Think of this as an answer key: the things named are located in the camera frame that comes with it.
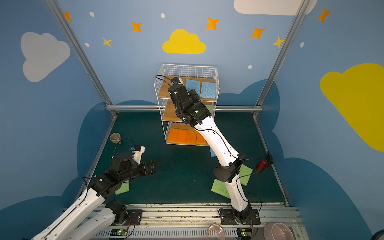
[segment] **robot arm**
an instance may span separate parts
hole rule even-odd
[[[157,162],[141,161],[141,153],[145,148],[143,146],[135,146],[133,152],[125,152],[112,158],[110,168],[98,176],[96,176],[88,185],[86,191],[77,199],[60,217],[58,217],[51,225],[36,235],[32,240],[63,240],[71,234],[75,228],[100,204],[114,194],[121,187],[121,184],[138,176],[153,175],[156,171],[155,164]],[[107,223],[113,223],[115,220],[116,210],[109,207],[104,211],[108,214],[109,219],[103,218],[103,223],[95,224],[91,228],[82,228],[81,240],[88,240],[88,237],[94,236],[96,228],[104,226]]]
[[[239,154],[224,138],[196,91],[192,89],[188,92],[178,77],[171,79],[171,82],[173,85],[168,88],[168,92],[175,105],[176,115],[199,131],[215,152],[220,165],[214,169],[214,174],[227,187],[235,220],[240,224],[245,223],[252,209],[237,180],[245,156]]]

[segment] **floor mat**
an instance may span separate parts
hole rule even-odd
[[[265,151],[252,115],[248,112],[218,112],[215,122],[238,152],[246,154],[247,158],[262,154],[255,160],[244,162],[255,169]],[[211,192],[217,157],[211,157],[208,146],[166,144],[159,112],[119,113],[112,129],[114,132],[146,147],[142,162],[159,160],[162,166],[152,176],[130,181],[129,192],[114,194],[108,201],[117,199],[124,204],[229,202],[228,198]],[[111,164],[115,146],[107,141],[94,172],[96,175]],[[116,154],[128,151],[130,146],[129,140],[123,140],[117,146]],[[246,194],[257,194],[263,202],[284,202],[272,168],[252,175],[243,189]],[[254,194],[247,195],[247,198],[251,202],[260,202]]]

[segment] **yellow cloud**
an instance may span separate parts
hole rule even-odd
[[[203,53],[206,48],[196,34],[184,29],[175,30],[170,35],[169,41],[163,43],[163,50],[166,53]]]
[[[384,152],[384,67],[363,63],[343,74],[330,72],[320,88],[357,134]]]

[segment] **orange sponge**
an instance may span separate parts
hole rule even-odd
[[[196,137],[197,137],[196,130],[188,130],[187,144],[196,145]]]
[[[203,136],[201,136],[200,133],[197,133],[196,144],[197,144],[197,145],[206,145],[206,144],[207,144],[207,142],[205,141],[205,139],[203,138]]]
[[[171,128],[169,130],[168,139],[167,142],[174,143],[177,141],[177,134],[179,133],[179,130],[177,128]]]
[[[188,130],[179,129],[177,134],[177,143],[187,143]]]

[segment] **orange star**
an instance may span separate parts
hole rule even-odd
[[[216,24],[218,21],[219,21],[219,19],[212,20],[212,19],[208,18],[208,26],[205,30],[213,29],[216,31]]]
[[[258,38],[258,39],[260,39],[264,30],[265,30],[265,28],[264,29],[258,29],[258,28],[255,27],[255,32],[253,33],[251,38]]]
[[[321,20],[321,22],[323,23],[325,18],[328,16],[328,14],[330,14],[331,12],[327,12],[327,10],[324,8],[322,14],[319,16],[319,18],[317,20]]]
[[[132,32],[134,32],[134,31],[138,31],[138,32],[141,33],[141,30],[140,30],[141,23],[138,23],[138,24],[133,23],[133,22],[131,22],[131,23],[132,23],[132,25],[133,25],[133,30],[132,30]]]
[[[66,18],[68,21],[72,22],[72,19],[70,18],[70,12],[68,12],[68,13],[64,13],[64,16],[65,16],[65,18]]]

